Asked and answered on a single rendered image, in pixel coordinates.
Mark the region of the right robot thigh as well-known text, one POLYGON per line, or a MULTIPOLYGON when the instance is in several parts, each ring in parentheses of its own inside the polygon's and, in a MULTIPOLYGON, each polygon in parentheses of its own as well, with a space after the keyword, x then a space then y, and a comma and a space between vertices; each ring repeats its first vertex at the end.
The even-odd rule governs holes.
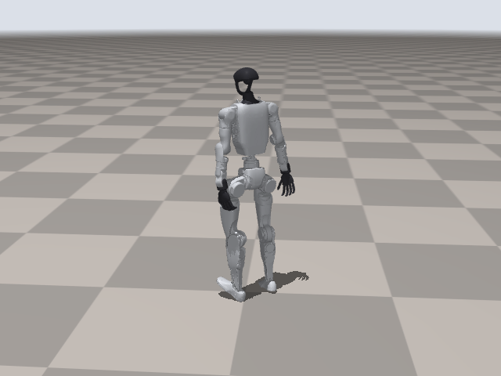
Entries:
POLYGON ((258 217, 258 237, 262 242, 272 240, 271 229, 271 208, 272 194, 276 188, 276 181, 273 177, 265 174, 265 185, 262 188, 254 190, 254 201, 258 217))

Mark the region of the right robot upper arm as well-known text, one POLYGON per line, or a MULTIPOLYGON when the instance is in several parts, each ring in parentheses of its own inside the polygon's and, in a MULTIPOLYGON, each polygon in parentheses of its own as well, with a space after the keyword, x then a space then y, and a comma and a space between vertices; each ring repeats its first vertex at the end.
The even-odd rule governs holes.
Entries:
POLYGON ((269 140, 272 145, 278 145, 284 141, 281 124, 278 115, 278 107, 275 103, 266 102, 269 108, 269 127, 272 134, 269 140))

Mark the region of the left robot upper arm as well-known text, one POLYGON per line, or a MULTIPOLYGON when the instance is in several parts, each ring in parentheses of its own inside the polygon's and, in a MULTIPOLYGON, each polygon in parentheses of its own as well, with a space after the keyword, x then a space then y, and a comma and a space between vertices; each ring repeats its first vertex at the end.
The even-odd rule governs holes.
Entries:
POLYGON ((230 139, 232 135, 232 121, 236 118, 236 107, 226 107, 219 111, 219 136, 220 144, 223 146, 223 153, 228 154, 231 151, 230 139))

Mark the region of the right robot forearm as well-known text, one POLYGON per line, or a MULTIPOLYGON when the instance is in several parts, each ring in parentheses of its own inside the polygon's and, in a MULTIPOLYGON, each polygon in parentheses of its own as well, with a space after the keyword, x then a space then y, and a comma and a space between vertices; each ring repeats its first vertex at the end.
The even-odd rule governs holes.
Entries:
POLYGON ((282 172, 288 171, 287 170, 287 163, 289 163, 289 162, 288 162, 286 149, 287 149, 287 145, 286 145, 285 140, 282 143, 275 145, 276 156, 278 157, 277 162, 278 162, 278 164, 280 166, 280 170, 282 172))

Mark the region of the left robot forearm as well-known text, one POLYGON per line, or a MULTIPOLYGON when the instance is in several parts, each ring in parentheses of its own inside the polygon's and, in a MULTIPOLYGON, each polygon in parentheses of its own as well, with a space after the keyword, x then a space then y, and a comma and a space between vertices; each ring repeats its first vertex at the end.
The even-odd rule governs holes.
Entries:
POLYGON ((224 156, 223 153, 223 146, 220 143, 217 143, 215 146, 215 155, 216 155, 216 171, 215 171, 215 184, 217 187, 223 187, 222 185, 222 180, 226 179, 227 181, 227 163, 228 163, 228 158, 224 156))

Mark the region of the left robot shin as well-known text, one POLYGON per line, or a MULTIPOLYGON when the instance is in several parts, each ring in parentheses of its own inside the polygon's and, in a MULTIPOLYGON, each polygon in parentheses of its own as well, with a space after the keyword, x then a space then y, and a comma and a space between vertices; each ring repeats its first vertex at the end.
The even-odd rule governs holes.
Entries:
POLYGON ((245 247, 240 247, 240 243, 240 237, 236 234, 231 234, 228 240, 226 238, 225 243, 228 265, 231 270, 232 285, 234 287, 235 284, 236 288, 234 287, 233 289, 236 291, 239 291, 240 287, 242 289, 242 272, 246 253, 245 247))

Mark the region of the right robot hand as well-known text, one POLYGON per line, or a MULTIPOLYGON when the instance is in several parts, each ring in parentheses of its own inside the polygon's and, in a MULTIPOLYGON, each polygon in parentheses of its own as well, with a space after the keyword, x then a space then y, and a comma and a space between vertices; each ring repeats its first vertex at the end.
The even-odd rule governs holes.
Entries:
POLYGON ((283 193, 282 193, 282 196, 285 194, 285 190, 287 188, 287 192, 286 192, 286 195, 285 197, 288 195, 289 193, 289 188, 290 188, 290 193, 289 195, 291 195, 291 193, 294 193, 295 192, 295 186, 294 186, 294 180, 293 180, 293 177, 291 176, 290 174, 290 164, 287 163, 287 170, 288 171, 285 171, 285 172, 281 172, 282 176, 281 176, 281 180, 279 182, 279 185, 277 187, 277 190, 279 190, 281 184, 283 184, 283 193), (292 187, 291 187, 291 184, 292 184, 292 187), (288 186, 289 185, 289 186, 288 186), (293 192, 292 192, 292 188, 293 188, 293 192))

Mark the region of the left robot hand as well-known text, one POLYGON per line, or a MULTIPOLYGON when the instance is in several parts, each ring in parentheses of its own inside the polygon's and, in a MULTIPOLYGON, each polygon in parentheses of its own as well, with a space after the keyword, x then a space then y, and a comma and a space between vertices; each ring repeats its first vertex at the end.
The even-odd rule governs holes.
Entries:
POLYGON ((227 184, 226 179, 222 180, 222 185, 223 185, 223 187, 217 187, 217 189, 220 190, 218 193, 218 203, 222 205, 223 209, 228 210, 228 211, 232 211, 232 210, 236 209, 237 207, 234 207, 232 205, 232 202, 230 200, 230 196, 226 190, 228 188, 228 184, 227 184))

